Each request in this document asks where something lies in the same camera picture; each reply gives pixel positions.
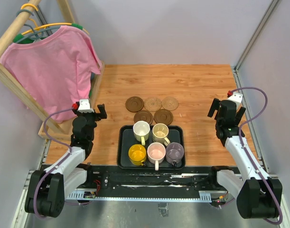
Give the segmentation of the dark wooden coaster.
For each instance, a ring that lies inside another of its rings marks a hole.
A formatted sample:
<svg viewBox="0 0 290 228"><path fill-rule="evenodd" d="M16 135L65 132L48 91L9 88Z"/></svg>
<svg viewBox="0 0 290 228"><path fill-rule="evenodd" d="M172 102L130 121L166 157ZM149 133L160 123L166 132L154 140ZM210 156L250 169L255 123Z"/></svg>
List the dark wooden coaster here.
<svg viewBox="0 0 290 228"><path fill-rule="evenodd" d="M153 115L151 114L151 112L147 111L147 110L140 110L138 111L135 116L134 116L134 122L138 122L138 121L145 121L147 122L149 125L152 124L153 122Z"/></svg>
<svg viewBox="0 0 290 228"><path fill-rule="evenodd" d="M138 96L132 96L126 100L125 107L128 111L136 113L143 109L144 101Z"/></svg>
<svg viewBox="0 0 290 228"><path fill-rule="evenodd" d="M167 109L160 109L154 114L154 121L157 124L170 125L173 122L173 114Z"/></svg>

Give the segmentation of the woven rattan coaster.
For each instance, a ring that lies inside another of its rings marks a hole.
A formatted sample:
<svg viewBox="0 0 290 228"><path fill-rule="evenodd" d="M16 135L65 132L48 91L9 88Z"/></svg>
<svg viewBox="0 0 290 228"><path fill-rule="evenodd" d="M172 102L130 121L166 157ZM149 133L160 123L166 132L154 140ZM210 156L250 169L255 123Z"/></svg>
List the woven rattan coaster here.
<svg viewBox="0 0 290 228"><path fill-rule="evenodd" d="M162 107L162 101L157 97L148 97L144 101L144 107L150 112L156 112Z"/></svg>
<svg viewBox="0 0 290 228"><path fill-rule="evenodd" d="M167 96L162 100L162 107L166 110L173 111L178 107L178 100L174 97Z"/></svg>

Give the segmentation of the purple cup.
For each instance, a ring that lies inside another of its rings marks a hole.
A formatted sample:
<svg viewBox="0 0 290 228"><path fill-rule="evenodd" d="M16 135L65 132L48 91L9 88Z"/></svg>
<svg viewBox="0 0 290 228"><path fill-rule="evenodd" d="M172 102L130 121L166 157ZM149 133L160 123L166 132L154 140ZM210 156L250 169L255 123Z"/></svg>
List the purple cup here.
<svg viewBox="0 0 290 228"><path fill-rule="evenodd" d="M171 142L166 147L166 161L174 167L177 167L184 155L184 147L177 142Z"/></svg>

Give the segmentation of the cream cartoon cup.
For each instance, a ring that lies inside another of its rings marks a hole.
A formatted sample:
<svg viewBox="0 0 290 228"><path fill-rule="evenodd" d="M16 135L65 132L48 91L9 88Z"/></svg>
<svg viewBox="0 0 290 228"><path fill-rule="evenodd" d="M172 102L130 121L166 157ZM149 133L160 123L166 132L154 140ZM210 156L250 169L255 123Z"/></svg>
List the cream cartoon cup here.
<svg viewBox="0 0 290 228"><path fill-rule="evenodd" d="M168 146L170 144L168 134L169 128L163 123L157 123L152 128L152 139L154 143L161 143Z"/></svg>

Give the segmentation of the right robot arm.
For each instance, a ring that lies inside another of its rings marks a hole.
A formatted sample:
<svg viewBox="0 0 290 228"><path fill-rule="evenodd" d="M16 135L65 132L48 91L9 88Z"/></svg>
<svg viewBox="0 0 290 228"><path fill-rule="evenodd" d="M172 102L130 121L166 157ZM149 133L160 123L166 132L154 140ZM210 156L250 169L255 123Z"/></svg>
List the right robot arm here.
<svg viewBox="0 0 290 228"><path fill-rule="evenodd" d="M241 178L225 166L213 167L208 185L213 190L224 187L236 200L239 214L244 219L282 219L282 184L273 179L251 153L244 133L238 124L245 108L237 106L242 97L234 94L226 100L215 98L208 112L214 117L216 136L232 155Z"/></svg>

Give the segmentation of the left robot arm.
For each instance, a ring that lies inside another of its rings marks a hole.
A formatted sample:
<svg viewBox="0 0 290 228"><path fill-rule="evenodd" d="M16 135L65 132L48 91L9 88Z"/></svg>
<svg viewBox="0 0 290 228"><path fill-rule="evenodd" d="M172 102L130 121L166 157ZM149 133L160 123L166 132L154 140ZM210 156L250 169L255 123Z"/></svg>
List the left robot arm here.
<svg viewBox="0 0 290 228"><path fill-rule="evenodd" d="M78 186L89 188L94 175L79 164L85 161L93 148L94 129L97 122L106 119L105 106L99 104L99 112L91 108L87 99L81 99L69 109L77 117L72 122L71 142L67 152L54 164L31 174L24 210L39 218L56 218L63 210L65 199Z"/></svg>

